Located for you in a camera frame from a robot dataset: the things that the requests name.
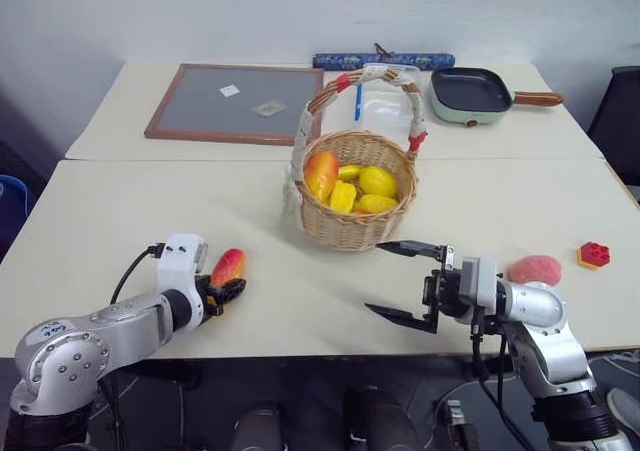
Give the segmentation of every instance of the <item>toy building block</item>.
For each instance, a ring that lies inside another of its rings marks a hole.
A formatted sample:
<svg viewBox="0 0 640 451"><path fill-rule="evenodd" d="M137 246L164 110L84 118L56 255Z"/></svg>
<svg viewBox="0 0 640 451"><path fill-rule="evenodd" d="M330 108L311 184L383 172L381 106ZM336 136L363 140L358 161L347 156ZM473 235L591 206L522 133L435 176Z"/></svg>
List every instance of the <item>toy building block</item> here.
<svg viewBox="0 0 640 451"><path fill-rule="evenodd" d="M607 246L589 241L578 249L578 264L585 268L598 269L610 262L611 256Z"/></svg>

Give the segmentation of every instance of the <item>wooden handle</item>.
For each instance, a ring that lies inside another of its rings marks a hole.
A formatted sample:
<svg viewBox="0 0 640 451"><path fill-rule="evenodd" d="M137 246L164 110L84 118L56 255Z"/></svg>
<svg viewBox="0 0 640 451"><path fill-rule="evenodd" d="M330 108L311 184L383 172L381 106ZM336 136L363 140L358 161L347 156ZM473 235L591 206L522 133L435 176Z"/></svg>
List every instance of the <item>wooden handle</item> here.
<svg viewBox="0 0 640 451"><path fill-rule="evenodd" d="M564 101L559 93L523 93L516 91L513 104L532 104L534 106L557 106Z"/></svg>

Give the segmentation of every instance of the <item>yellow toy fruit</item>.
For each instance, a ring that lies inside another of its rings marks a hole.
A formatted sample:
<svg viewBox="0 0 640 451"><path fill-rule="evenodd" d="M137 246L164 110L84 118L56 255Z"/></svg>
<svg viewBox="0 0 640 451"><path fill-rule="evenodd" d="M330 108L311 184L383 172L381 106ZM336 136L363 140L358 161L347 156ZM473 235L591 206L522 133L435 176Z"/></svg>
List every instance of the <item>yellow toy fruit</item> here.
<svg viewBox="0 0 640 451"><path fill-rule="evenodd" d="M338 180L331 192L329 207L338 213L350 213L355 200L356 187L353 184Z"/></svg>
<svg viewBox="0 0 640 451"><path fill-rule="evenodd" d="M398 190L396 177L379 166L368 166L360 171L360 187L366 194L393 198Z"/></svg>
<svg viewBox="0 0 640 451"><path fill-rule="evenodd" d="M338 169L338 179L342 181L351 181L355 179L360 174L360 170L362 166L359 164L348 164L346 166L340 166Z"/></svg>
<svg viewBox="0 0 640 451"><path fill-rule="evenodd" d="M358 214L378 214L395 208L398 202L387 196L378 196L375 194L365 194L355 206Z"/></svg>

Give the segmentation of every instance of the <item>table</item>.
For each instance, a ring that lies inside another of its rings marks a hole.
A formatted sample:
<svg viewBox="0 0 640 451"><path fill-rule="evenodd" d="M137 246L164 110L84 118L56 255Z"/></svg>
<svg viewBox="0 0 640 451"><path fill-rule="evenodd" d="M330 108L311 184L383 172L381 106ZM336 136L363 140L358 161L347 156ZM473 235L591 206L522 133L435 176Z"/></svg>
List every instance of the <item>table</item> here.
<svg viewBox="0 0 640 451"><path fill-rule="evenodd" d="M511 90L549 91L531 64L479 66L497 72ZM290 158L290 147L146 139L144 130L177 69L178 63L126 63L66 158L104 161L286 161ZM325 82L339 74L326 72ZM423 85L429 76L430 73L422 73ZM356 126L354 96L354 88L349 88L327 109L323 133ZM427 104L427 126L430 137L419 159L602 156L564 106L516 106L498 123L466 128L438 120ZM384 134L382 130L371 131Z"/></svg>
<svg viewBox="0 0 640 451"><path fill-rule="evenodd" d="M381 250L340 253L280 222L284 163L61 162L0 265L0 356L32 325L104 306L129 263L171 232L202 235L205 269L229 247L248 253L248 286L225 314L178 334L154 358L470 352L468 328L443 317L438 336L395 326L365 301L414 313L436 263ZM555 256L572 329L590 350L640 345L640 213L604 161L427 160L395 233L494 256L499 269ZM598 271L576 264L586 241L611 247ZM122 297L155 289L147 258ZM487 339L484 351L496 351Z"/></svg>

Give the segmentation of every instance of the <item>floor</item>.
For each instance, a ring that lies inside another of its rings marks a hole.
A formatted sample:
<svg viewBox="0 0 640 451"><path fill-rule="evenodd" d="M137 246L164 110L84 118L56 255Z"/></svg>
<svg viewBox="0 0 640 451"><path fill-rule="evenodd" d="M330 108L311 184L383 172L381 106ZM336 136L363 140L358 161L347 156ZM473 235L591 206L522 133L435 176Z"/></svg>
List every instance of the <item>floor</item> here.
<svg viewBox="0 0 640 451"><path fill-rule="evenodd" d="M118 373L121 409L130 450L169 449L180 441L180 388L169 379L145 376L159 368L147 361L135 370ZM349 386L375 385L393 395L405 408L426 443L432 426L433 403L450 388L473 379L468 359L444 357L273 358L165 362L169 375L184 383L184 442L207 450L230 445L236 419L252 403L275 400L284 405L292 451L342 449L341 400ZM640 396L640 380L605 361L592 369L603 390L618 387ZM0 359L0 431L8 414L17 374L11 359ZM517 450L498 413L476 384L453 397L462 401L468 421L474 423L482 449ZM548 450L546 432L530 416L532 400L518 380L505 383L508 412L538 450ZM112 421L104 402L96 400L91 420L92 444L113 449ZM634 439L636 450L640 441ZM429 449L447 450L446 430L436 429Z"/></svg>

